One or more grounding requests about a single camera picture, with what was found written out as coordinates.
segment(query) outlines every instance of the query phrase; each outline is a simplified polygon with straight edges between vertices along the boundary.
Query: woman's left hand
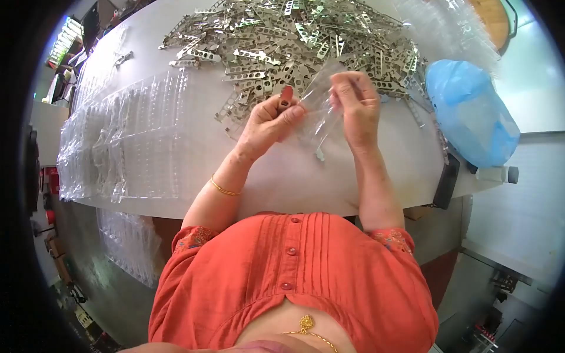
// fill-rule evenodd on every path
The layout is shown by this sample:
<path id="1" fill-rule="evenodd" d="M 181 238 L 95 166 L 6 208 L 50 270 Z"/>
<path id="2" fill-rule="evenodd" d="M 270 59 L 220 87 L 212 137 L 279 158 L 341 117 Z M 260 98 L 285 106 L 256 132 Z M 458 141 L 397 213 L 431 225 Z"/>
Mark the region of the woman's left hand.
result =
<path id="1" fill-rule="evenodd" d="M 282 142 L 304 117 L 306 111 L 296 97 L 283 111 L 278 109 L 280 99 L 280 95 L 276 95 L 256 105 L 237 141 L 236 150 L 252 162 L 264 155 L 275 142 Z"/>

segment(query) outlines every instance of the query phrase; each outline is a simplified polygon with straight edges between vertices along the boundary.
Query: gold bracelet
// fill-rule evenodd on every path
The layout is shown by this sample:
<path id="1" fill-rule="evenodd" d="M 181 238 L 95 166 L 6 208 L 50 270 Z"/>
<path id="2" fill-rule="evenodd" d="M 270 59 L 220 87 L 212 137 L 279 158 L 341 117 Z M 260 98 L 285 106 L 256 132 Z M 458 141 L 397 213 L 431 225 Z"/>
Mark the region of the gold bracelet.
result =
<path id="1" fill-rule="evenodd" d="M 212 182 L 212 184 L 214 186 L 216 186 L 216 189 L 218 189 L 218 191 L 220 191 L 223 194 L 230 195 L 230 196 L 238 196 L 239 194 L 241 194 L 241 193 L 233 193 L 231 191 L 227 191 L 227 190 L 222 189 L 221 186 L 216 184 L 216 182 L 214 181 L 214 174 L 212 174 L 212 176 L 210 177 L 210 181 Z"/>

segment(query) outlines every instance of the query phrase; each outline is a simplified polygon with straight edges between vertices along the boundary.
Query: woman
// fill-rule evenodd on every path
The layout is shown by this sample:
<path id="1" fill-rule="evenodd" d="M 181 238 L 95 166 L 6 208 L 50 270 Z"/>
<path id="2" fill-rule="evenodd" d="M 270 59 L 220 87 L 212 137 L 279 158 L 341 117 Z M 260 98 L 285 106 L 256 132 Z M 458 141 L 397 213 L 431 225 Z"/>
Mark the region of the woman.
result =
<path id="1" fill-rule="evenodd" d="M 149 322 L 149 341 L 168 343 L 134 350 L 427 352 L 437 315 L 377 146 L 380 97 L 365 74 L 332 76 L 365 233 L 327 213 L 271 212 L 232 224 L 253 162 L 305 113 L 295 98 L 279 103 L 272 97 L 253 109 L 173 240 Z"/>

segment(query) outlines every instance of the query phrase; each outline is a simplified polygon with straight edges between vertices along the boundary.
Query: gold pendant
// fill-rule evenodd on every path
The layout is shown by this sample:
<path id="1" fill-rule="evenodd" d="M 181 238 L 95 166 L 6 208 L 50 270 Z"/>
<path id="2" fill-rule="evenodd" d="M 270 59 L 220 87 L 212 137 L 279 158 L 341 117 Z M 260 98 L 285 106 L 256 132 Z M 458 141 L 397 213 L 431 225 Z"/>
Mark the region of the gold pendant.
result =
<path id="1" fill-rule="evenodd" d="M 302 334 L 306 334 L 307 330 L 310 330 L 314 327 L 314 319 L 310 315 L 304 315 L 300 319 L 300 332 Z"/>

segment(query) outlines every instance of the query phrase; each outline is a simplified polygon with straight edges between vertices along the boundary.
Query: gold necklace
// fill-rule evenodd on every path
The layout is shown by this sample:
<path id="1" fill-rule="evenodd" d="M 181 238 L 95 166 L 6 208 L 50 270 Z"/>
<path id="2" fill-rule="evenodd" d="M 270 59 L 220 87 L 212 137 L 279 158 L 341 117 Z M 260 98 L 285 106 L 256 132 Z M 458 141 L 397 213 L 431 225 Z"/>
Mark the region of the gold necklace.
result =
<path id="1" fill-rule="evenodd" d="M 312 336 L 316 336 L 318 338 L 320 338 L 322 341 L 324 341 L 325 343 L 329 344 L 329 346 L 331 348 L 333 348 L 333 351 L 335 353 L 337 352 L 337 349 L 333 346 L 333 344 L 328 341 L 327 339 L 325 339 L 324 337 L 317 335 L 315 333 L 312 332 L 307 332 L 307 330 L 311 329 L 314 327 L 314 319 L 312 319 L 312 316 L 310 315 L 304 315 L 302 316 L 302 318 L 300 319 L 300 331 L 292 331 L 292 332 L 283 332 L 281 334 L 309 334 Z"/>

